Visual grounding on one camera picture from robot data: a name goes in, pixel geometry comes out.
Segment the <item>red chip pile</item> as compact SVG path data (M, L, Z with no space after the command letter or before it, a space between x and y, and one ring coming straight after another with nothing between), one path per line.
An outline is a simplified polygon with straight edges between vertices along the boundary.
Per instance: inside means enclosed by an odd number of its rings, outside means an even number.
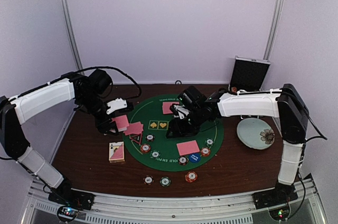
M140 146L141 153L145 154L151 151L151 146L149 144L142 144Z

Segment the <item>green poker chip stack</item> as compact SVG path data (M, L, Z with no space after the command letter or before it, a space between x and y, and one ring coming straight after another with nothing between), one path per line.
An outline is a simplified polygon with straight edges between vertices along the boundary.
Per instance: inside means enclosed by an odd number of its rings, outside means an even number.
M167 187L171 185L171 179L167 176L164 176L162 178L160 178L159 183L161 186L163 187Z

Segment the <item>red five poker chip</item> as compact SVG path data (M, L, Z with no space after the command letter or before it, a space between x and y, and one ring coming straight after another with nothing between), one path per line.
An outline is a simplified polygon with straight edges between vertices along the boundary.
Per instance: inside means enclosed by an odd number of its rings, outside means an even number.
M201 156L207 157L211 154L211 150L208 147L203 147L201 148L200 153L201 153Z

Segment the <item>black red all-in triangle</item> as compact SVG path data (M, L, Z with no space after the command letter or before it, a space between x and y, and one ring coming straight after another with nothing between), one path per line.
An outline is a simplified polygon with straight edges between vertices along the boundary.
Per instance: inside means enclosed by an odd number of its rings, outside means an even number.
M129 139L138 144L138 145L142 145L142 140L143 140L143 133L140 134L130 134Z

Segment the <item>red-backed card seat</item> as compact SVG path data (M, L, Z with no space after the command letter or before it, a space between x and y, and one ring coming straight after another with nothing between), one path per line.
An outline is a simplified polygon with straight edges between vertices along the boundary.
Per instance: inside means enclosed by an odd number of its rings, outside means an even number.
M162 112L164 115L172 114L173 112L170 110L172 105L177 105L179 102L163 102L162 103Z
M196 140L176 144L180 156L197 153L200 151Z

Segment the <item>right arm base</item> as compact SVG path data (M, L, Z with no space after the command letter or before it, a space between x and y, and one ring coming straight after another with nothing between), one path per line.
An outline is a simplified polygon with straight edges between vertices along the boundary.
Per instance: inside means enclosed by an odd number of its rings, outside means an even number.
M289 201L298 199L296 192L287 193L277 189L256 192L252 197L257 210L286 204Z

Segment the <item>card deck box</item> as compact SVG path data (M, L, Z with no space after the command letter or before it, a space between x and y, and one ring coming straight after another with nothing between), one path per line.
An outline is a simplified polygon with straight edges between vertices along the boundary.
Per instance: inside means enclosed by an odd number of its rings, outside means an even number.
M110 163L118 163L125 161L124 142L109 143L109 156Z

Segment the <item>single red-backed card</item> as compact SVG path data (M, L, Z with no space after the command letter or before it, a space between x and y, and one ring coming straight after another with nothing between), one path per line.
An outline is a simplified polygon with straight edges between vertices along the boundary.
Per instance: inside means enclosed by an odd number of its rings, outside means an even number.
M124 135L128 136L131 134L141 134L144 130L144 125L141 122L131 123L127 129L123 132Z

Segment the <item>orange-red poker chip stack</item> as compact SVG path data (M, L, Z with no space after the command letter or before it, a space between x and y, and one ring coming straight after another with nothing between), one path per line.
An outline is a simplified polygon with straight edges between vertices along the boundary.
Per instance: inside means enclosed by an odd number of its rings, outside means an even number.
M189 171L185 175L185 180L188 183L192 183L192 182L196 181L197 179L198 179L198 175L194 171Z

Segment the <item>red-backed card top seat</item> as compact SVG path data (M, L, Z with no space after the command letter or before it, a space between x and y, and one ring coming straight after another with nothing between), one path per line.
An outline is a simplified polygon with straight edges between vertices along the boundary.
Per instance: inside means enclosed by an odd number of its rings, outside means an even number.
M172 105L177 105L179 102L163 102L162 103L162 112L164 115L172 114L173 112L170 110Z

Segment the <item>green chip seat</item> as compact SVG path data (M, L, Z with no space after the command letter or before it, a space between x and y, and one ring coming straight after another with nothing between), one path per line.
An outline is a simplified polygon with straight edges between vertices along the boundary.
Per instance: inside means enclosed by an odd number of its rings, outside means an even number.
M208 139L205 141L205 144L206 144L207 146L212 146L212 145L214 144L214 141L213 141L213 139L208 138Z

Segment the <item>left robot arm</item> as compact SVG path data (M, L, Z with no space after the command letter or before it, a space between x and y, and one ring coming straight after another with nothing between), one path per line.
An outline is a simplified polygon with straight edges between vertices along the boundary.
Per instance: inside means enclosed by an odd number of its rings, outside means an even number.
M33 136L51 139L61 133L66 112L57 108L83 109L94 118L95 128L102 134L117 135L121 131L113 119L133 109L130 98L105 100L104 92L112 86L108 67L92 67L71 71L24 93L1 96L1 145L7 160L14 160L55 192L65 205L76 200L71 183L50 161L35 150L29 141Z

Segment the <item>blue small blind button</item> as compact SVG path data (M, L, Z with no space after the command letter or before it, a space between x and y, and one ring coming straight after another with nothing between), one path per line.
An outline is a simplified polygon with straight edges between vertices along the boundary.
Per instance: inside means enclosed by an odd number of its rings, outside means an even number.
M201 155L200 153L193 153L189 155L189 161L191 163L198 163L201 160Z

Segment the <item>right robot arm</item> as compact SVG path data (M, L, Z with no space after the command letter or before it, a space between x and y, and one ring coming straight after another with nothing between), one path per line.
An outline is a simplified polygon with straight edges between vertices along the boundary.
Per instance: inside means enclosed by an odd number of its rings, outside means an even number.
M192 137L206 122L234 116L269 117L279 120L283 140L281 165L276 185L271 191L274 203L283 203L291 195L291 186L301 167L306 147L308 108L292 84L266 91L231 92L219 89L208 97L189 86L172 104L173 118L168 124L167 138Z

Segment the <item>red-backed card deck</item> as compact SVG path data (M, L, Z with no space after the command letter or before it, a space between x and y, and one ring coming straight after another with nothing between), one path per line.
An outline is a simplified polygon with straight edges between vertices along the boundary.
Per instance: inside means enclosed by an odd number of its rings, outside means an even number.
M118 116L112 119L116 123L116 129L111 129L111 132L123 132L129 126L129 121L127 115Z

